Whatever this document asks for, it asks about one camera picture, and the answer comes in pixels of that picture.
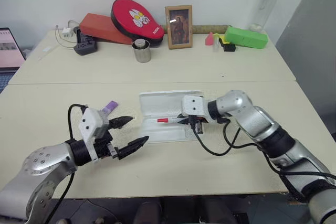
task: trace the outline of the purple object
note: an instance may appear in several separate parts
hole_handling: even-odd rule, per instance
[[[117,106],[118,104],[116,102],[110,101],[109,104],[101,109],[101,111],[103,111],[106,115],[109,115]]]

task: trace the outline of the framed picture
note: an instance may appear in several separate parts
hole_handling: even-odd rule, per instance
[[[170,49],[193,46],[192,5],[166,6],[167,34]]]

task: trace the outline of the gray wall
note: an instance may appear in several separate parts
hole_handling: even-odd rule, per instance
[[[277,42],[308,99],[336,131],[336,0],[302,0]]]

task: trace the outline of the laptop screen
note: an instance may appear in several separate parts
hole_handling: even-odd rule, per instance
[[[0,70],[18,69],[25,61],[8,28],[0,28]]]

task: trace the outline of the water bottle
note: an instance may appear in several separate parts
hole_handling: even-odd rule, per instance
[[[258,11],[249,27],[251,31],[261,32],[277,0],[261,0]]]

